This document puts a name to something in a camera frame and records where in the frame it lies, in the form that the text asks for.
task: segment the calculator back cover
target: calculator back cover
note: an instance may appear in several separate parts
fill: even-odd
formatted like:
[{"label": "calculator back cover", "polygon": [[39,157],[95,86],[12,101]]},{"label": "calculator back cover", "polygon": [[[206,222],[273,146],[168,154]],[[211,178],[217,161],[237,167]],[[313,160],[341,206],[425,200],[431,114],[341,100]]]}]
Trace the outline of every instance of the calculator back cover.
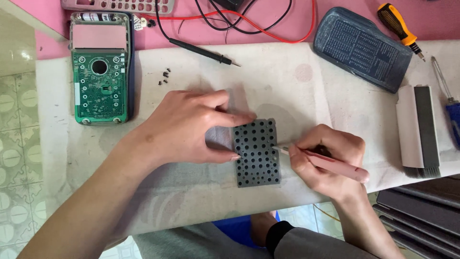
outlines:
[{"label": "calculator back cover", "polygon": [[313,41],[314,51],[332,64],[395,94],[412,51],[383,34],[370,20],[343,7],[330,9]]}]

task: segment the black probe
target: black probe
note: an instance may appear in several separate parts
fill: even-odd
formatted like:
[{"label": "black probe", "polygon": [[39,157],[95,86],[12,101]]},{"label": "black probe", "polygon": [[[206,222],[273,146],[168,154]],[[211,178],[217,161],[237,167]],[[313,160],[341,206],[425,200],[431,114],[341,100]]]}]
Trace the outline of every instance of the black probe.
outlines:
[{"label": "black probe", "polygon": [[228,59],[228,58],[224,57],[223,55],[219,55],[219,54],[210,52],[209,50],[206,50],[206,49],[194,46],[192,44],[188,44],[186,42],[183,42],[183,41],[176,40],[176,39],[168,37],[168,35],[166,35],[165,31],[163,31],[163,27],[161,26],[160,16],[158,15],[158,10],[159,10],[158,8],[159,8],[158,7],[158,0],[155,0],[156,20],[157,20],[157,23],[158,23],[158,27],[160,27],[161,33],[163,34],[163,36],[166,39],[168,39],[168,41],[170,43],[172,43],[172,44],[174,44],[176,46],[182,47],[182,48],[184,48],[186,50],[190,50],[192,52],[200,54],[202,56],[214,59],[214,60],[218,61],[219,63],[224,63],[224,64],[227,64],[227,65],[235,65],[235,66],[241,67],[240,65],[233,63],[231,61],[231,59]]}]

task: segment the right hand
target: right hand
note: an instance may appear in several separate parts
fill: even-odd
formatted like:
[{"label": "right hand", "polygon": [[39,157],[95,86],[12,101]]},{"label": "right hand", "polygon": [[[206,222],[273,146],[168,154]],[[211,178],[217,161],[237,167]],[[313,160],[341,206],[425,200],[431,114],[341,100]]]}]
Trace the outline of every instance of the right hand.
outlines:
[{"label": "right hand", "polygon": [[289,147],[289,157],[294,172],[304,180],[310,189],[329,196],[337,202],[366,195],[366,188],[363,184],[315,167],[301,151],[302,149],[313,149],[320,144],[327,147],[334,159],[357,167],[362,166],[366,146],[364,140],[353,134],[320,124]]}]

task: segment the left hand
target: left hand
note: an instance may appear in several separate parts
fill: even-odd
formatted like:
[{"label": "left hand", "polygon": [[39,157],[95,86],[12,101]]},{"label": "left hand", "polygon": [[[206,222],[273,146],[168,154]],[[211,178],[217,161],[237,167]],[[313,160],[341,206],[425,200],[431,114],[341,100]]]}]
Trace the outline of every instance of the left hand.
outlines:
[{"label": "left hand", "polygon": [[226,113],[228,101],[225,90],[208,94],[171,91],[145,122],[120,140],[109,158],[122,159],[146,174],[171,162],[235,161],[238,154],[211,149],[205,143],[205,133],[211,127],[236,127],[256,118],[253,113]]}]

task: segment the blue screwdriver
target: blue screwdriver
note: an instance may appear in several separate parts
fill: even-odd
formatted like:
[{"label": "blue screwdriver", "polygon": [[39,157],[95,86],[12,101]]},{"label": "blue screwdriver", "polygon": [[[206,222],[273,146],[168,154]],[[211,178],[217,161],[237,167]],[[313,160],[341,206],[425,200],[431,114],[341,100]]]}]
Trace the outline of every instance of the blue screwdriver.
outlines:
[{"label": "blue screwdriver", "polygon": [[447,95],[447,105],[446,111],[449,114],[450,122],[452,123],[452,128],[454,130],[454,137],[457,141],[457,148],[460,149],[460,103],[459,101],[455,100],[452,95],[450,94],[449,88],[447,87],[446,79],[444,79],[443,73],[439,68],[439,64],[436,61],[435,57],[431,57],[431,62],[433,66],[436,68],[439,78],[443,83],[444,90],[446,91]]}]

